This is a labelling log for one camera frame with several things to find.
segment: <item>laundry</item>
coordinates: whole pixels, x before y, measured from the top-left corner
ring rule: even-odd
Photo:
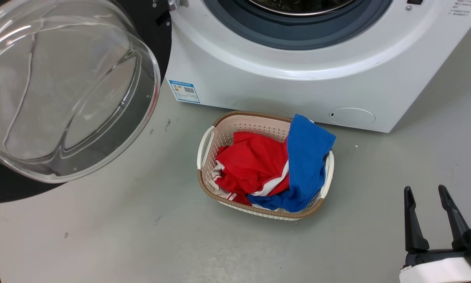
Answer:
[[[284,208],[296,213],[307,207],[324,184],[325,163],[336,137],[301,115],[295,115],[287,139],[289,190],[272,196],[248,195],[248,200],[264,208]]]
[[[235,132],[234,144],[220,147],[210,183],[228,200],[251,205],[247,195],[272,196],[289,188],[287,142]]]

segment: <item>laundry basket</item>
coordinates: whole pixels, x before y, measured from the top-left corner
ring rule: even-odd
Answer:
[[[297,213],[290,213],[282,208],[271,211],[265,208],[246,206],[245,204],[219,197],[214,193],[216,190],[210,182],[210,178],[212,178],[211,172],[216,166],[218,149],[219,147],[233,145],[234,132],[248,131],[262,134],[282,143],[288,136],[291,120],[290,118],[244,111],[233,111],[218,119],[203,135],[197,154],[197,174],[203,191],[209,197],[225,206],[262,217],[294,221],[316,212],[328,194],[331,180],[333,179],[335,162],[333,152],[331,151],[325,159],[326,180],[323,187],[314,196],[309,205],[303,211]]]

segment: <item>gray floor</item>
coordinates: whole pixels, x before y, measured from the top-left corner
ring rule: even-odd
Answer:
[[[471,32],[391,134],[325,125],[337,136],[334,181],[305,220],[234,211],[199,188],[199,140],[225,112],[176,102],[166,86],[115,162],[0,204],[3,281],[395,283],[406,185],[432,248],[452,240],[438,184],[471,226]]]

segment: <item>door hinge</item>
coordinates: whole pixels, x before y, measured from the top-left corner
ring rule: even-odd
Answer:
[[[188,0],[169,0],[169,11],[176,10],[179,6],[188,8]]]

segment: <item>blue cloth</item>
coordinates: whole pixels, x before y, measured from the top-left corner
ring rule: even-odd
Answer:
[[[248,195],[252,204],[299,212],[307,207],[325,181],[324,156],[336,137],[302,115],[295,115],[288,134],[290,189],[271,197]]]

